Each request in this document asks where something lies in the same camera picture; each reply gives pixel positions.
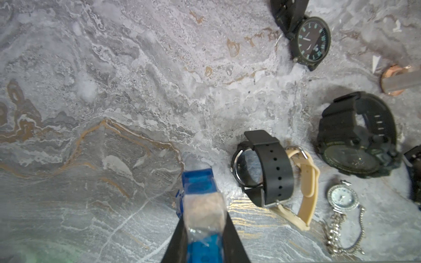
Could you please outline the blue transparent watch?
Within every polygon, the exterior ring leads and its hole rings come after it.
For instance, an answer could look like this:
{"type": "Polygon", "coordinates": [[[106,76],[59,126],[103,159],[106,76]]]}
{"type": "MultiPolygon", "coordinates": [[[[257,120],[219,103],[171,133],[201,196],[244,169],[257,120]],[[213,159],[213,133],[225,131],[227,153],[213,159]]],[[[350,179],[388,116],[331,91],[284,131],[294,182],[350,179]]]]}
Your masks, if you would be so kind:
{"type": "Polygon", "coordinates": [[[211,168],[185,171],[176,194],[177,216],[187,234],[188,263],[222,263],[227,208],[211,168]]]}

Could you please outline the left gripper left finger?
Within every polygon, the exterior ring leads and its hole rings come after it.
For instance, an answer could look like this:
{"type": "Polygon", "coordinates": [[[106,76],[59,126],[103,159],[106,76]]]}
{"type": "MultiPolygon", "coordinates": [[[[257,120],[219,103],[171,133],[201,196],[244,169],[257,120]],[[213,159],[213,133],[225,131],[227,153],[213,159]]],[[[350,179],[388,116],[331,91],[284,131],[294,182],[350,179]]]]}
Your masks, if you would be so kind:
{"type": "Polygon", "coordinates": [[[187,232],[184,225],[184,218],[180,217],[161,263],[186,263],[187,244],[187,232]]]}

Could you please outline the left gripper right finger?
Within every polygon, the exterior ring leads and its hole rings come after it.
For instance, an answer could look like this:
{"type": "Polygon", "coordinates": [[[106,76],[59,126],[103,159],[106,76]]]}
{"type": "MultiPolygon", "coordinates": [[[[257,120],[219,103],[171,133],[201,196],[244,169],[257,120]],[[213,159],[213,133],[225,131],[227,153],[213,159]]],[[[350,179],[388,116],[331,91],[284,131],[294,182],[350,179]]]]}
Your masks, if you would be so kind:
{"type": "Polygon", "coordinates": [[[222,245],[224,263],[251,263],[229,213],[222,235],[222,245]]]}

